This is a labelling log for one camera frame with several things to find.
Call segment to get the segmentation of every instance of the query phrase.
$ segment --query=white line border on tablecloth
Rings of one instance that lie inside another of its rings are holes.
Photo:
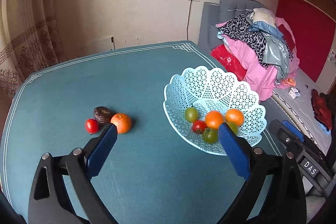
[[[56,69],[60,69],[60,68],[63,68],[63,67],[67,67],[69,65],[73,65],[73,64],[78,64],[78,63],[81,63],[81,62],[84,62],[84,61],[89,61],[89,60],[93,60],[93,59],[98,59],[98,58],[102,58],[102,57],[107,57],[107,56],[113,56],[113,55],[118,55],[118,54],[124,54],[124,53],[129,53],[129,52],[140,52],[140,51],[145,51],[145,50],[152,50],[152,49],[156,49],[156,48],[165,48],[165,47],[172,47],[174,49],[181,49],[181,50],[185,50],[187,52],[195,52],[198,56],[200,56],[204,61],[206,61],[212,68],[217,68],[217,66],[208,58],[206,57],[205,55],[203,55],[201,52],[199,52],[197,49],[194,48],[193,45],[191,45],[190,43],[177,43],[177,44],[170,44],[170,45],[160,45],[160,46],[152,46],[152,47],[146,47],[146,48],[136,48],[136,49],[132,49],[132,50],[125,50],[125,51],[120,51],[120,52],[111,52],[111,53],[108,53],[108,54],[103,54],[103,55],[99,55],[99,56],[91,56],[91,57],[88,57],[88,58],[84,58],[84,59],[80,59],[80,60],[73,60],[73,62],[67,62],[63,65],[59,65],[59,66],[56,66],[56,67],[53,67],[53,68],[50,68],[50,69],[46,69],[45,71],[43,72],[38,72],[38,73],[35,73],[33,75],[31,75],[29,77],[29,79],[27,79],[25,81],[25,83],[23,84],[23,86],[20,88],[20,91],[17,95],[17,98],[15,100],[15,103],[14,103],[14,106],[13,106],[13,111],[11,112],[10,114],[10,118],[9,118],[9,122],[8,122],[8,126],[6,128],[6,132],[4,131],[4,135],[5,135],[5,139],[4,139],[4,152],[3,152],[3,173],[4,173],[4,193],[6,192],[6,197],[9,201],[9,203],[12,205],[12,202],[11,202],[11,198],[10,198],[10,195],[9,195],[9,190],[8,190],[8,184],[7,184],[7,163],[6,163],[6,159],[7,159],[7,145],[8,145],[8,137],[9,137],[9,131],[11,129],[11,124],[12,124],[12,121],[13,121],[13,117],[14,117],[14,113],[15,113],[15,110],[16,110],[16,107],[17,107],[17,103],[21,97],[21,94],[24,90],[24,88],[26,87],[27,84],[31,83],[33,80],[35,80],[36,78],[38,77],[41,77],[43,74],[47,73],[47,72],[50,72],[50,71],[53,71],[53,70],[56,70]],[[269,144],[271,145],[271,147],[273,148],[274,152],[276,154],[278,154],[273,145],[271,144],[270,140],[268,139],[268,137],[266,136]]]

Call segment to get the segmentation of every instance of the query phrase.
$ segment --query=beige curtain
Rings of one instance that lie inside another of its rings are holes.
[[[63,61],[53,0],[0,0],[0,133],[19,85]]]

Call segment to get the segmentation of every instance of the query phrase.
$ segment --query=orange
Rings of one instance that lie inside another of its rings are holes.
[[[225,120],[240,127],[244,122],[244,114],[239,109],[231,108],[225,113]]]
[[[213,110],[210,111],[206,116],[205,116],[205,123],[207,124],[207,127],[213,128],[213,129],[218,129],[219,126],[224,123],[224,118],[222,113]]]
[[[124,113],[117,113],[111,118],[111,123],[117,127],[119,134],[126,133],[131,129],[131,118]]]

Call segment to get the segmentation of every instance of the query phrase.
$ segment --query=red tomato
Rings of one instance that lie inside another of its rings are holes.
[[[94,119],[87,119],[85,122],[85,129],[90,134],[97,133],[99,131],[98,122]]]
[[[203,131],[207,128],[207,124],[202,120],[196,120],[191,127],[191,130],[196,134],[202,134]]]

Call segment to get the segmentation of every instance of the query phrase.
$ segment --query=pink blanket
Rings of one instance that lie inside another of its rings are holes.
[[[276,17],[276,25],[279,26],[281,24],[290,32],[295,43],[293,32],[287,22],[283,18]],[[231,52],[239,60],[242,67],[247,70],[244,81],[249,83],[251,90],[258,93],[259,100],[264,101],[270,98],[272,96],[272,90],[275,87],[282,89],[288,88],[288,86],[284,84],[275,85],[278,70],[273,65],[270,65],[268,68],[261,66],[256,53],[245,42],[233,40],[224,34],[222,36],[226,37]],[[296,76],[298,66],[299,59],[296,56],[295,47],[293,50],[293,61],[289,60],[288,78],[294,78]]]

